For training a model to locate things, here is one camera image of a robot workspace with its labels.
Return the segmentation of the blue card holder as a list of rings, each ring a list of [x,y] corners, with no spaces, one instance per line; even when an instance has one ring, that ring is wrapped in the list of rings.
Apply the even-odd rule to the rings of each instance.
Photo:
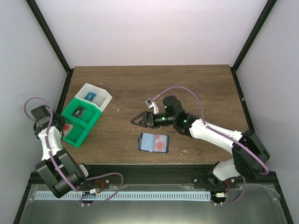
[[[155,136],[156,134],[152,133],[141,133],[140,138],[138,139],[138,150],[144,152],[153,152],[153,153],[162,153],[167,154],[169,152],[169,135],[168,136],[168,145],[166,152],[155,151]]]

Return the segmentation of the red circle card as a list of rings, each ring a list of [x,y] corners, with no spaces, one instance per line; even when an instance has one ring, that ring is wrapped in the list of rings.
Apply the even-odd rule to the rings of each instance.
[[[155,136],[155,151],[166,152],[168,145],[167,135],[156,135]]]

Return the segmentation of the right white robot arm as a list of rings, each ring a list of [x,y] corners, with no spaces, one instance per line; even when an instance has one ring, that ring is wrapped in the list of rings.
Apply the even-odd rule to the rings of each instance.
[[[266,165],[270,154],[252,130],[245,132],[231,131],[212,125],[203,118],[185,112],[181,102],[175,96],[163,99],[165,112],[159,113],[154,100],[146,100],[152,112],[144,111],[131,119],[131,123],[143,128],[160,128],[173,126],[177,133],[190,138],[207,141],[227,152],[233,158],[215,165],[212,174],[216,179],[225,181],[242,176],[254,180],[258,175],[267,175]]]

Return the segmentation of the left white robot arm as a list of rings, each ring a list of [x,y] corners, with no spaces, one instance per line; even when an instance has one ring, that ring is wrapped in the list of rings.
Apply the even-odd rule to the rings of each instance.
[[[47,187],[57,198],[70,191],[77,191],[89,173],[85,164],[77,164],[65,148],[61,140],[66,118],[50,112],[46,105],[31,111],[35,118],[35,136],[41,141],[43,154],[36,171]]]

